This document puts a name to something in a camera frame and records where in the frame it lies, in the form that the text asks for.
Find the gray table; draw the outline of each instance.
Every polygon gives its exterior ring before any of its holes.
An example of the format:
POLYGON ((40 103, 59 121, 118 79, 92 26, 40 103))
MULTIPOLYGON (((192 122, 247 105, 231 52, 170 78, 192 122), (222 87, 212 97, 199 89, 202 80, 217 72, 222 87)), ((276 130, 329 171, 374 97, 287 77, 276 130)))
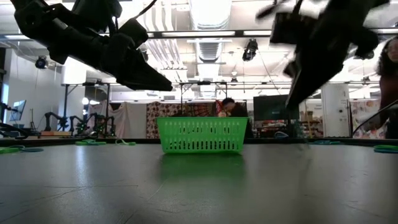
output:
POLYGON ((356 146, 159 145, 0 155, 0 223, 398 223, 398 156, 356 146))

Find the computer screen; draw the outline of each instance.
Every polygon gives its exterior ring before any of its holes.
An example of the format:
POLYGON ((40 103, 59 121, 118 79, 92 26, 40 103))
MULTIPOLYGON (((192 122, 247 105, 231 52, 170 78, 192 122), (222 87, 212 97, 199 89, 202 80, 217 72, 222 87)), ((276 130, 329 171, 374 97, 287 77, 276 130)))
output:
POLYGON ((13 104, 12 109, 18 110, 11 111, 10 121, 20 121, 22 118, 22 113, 24 112, 26 100, 17 101, 13 104))
POLYGON ((285 102, 288 95, 256 96, 253 98, 254 120, 300 119, 299 106, 287 110, 285 102))

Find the shirt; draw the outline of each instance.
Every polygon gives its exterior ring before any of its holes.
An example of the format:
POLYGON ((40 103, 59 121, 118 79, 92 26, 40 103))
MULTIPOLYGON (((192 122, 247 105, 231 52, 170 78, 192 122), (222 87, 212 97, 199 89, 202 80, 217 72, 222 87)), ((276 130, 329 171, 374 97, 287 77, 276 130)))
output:
MULTIPOLYGON (((398 76, 380 77, 380 110, 398 100, 398 76)), ((390 117, 390 111, 380 112, 380 126, 382 126, 390 117)))
MULTIPOLYGON (((235 107, 231 110, 231 117, 237 118, 248 118, 249 114, 248 111, 239 103, 235 104, 235 107)), ((253 132, 251 130, 251 123, 248 119, 248 123, 246 125, 246 131, 244 133, 244 138, 253 138, 253 132)))

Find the woman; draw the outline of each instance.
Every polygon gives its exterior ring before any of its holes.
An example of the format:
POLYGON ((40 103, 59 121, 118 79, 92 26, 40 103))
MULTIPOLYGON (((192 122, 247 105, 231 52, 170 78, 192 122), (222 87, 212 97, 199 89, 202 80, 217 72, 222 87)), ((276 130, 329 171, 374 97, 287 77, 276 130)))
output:
MULTIPOLYGON (((381 102, 380 110, 398 100, 398 37, 395 36, 384 46, 377 68, 380 75, 381 102)), ((377 128, 380 128, 389 119, 386 139, 398 139, 397 110, 380 112, 377 128)))
MULTIPOLYGON (((239 103, 235 103, 235 101, 232 98, 225 98, 223 100, 223 109, 224 109, 223 113, 220 113, 219 116, 249 118, 247 109, 244 108, 239 103)), ((250 123, 250 119, 248 119, 244 138, 254 138, 251 128, 252 126, 250 123)))

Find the green basket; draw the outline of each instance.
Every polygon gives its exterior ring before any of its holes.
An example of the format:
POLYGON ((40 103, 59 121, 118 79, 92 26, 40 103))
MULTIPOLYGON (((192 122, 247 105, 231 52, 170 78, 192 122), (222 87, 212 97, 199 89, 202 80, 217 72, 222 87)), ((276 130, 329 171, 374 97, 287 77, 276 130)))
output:
POLYGON ((157 118, 165 153, 241 152, 248 118, 157 118))

